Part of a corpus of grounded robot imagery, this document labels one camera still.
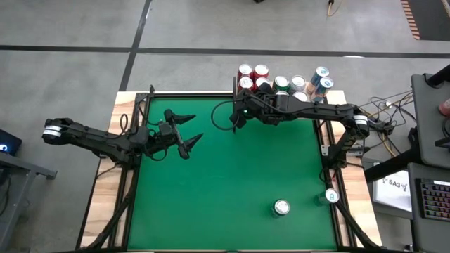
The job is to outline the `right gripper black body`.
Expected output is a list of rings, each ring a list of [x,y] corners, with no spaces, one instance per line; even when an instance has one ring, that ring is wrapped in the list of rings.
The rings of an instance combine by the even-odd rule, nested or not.
[[[243,128],[248,120],[258,119],[264,124],[278,125],[292,116],[283,103],[287,95],[276,95],[269,84],[263,83],[256,91],[240,90],[233,99],[233,113],[230,121],[233,128]]]

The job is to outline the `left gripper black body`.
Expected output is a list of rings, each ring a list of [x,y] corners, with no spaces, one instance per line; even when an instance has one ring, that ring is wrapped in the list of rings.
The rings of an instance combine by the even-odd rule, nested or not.
[[[190,155],[184,150],[183,139],[177,125],[169,124],[168,122],[160,122],[158,124],[159,131],[152,136],[152,144],[150,145],[150,155],[163,151],[166,153],[167,149],[172,145],[178,146],[179,156],[187,160]]]

